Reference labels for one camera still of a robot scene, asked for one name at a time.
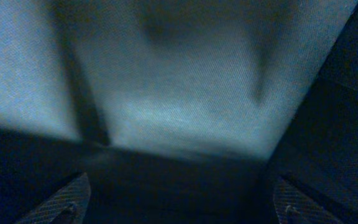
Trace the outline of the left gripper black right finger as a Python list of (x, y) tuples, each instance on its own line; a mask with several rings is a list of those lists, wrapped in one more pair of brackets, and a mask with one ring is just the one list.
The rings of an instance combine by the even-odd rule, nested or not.
[(344, 224), (283, 177), (276, 181), (273, 204), (279, 224)]

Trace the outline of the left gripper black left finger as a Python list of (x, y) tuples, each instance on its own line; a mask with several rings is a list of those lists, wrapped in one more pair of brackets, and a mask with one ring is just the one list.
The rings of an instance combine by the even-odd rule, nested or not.
[(82, 224), (90, 197), (87, 173), (75, 173), (46, 200), (15, 220), (14, 224)]

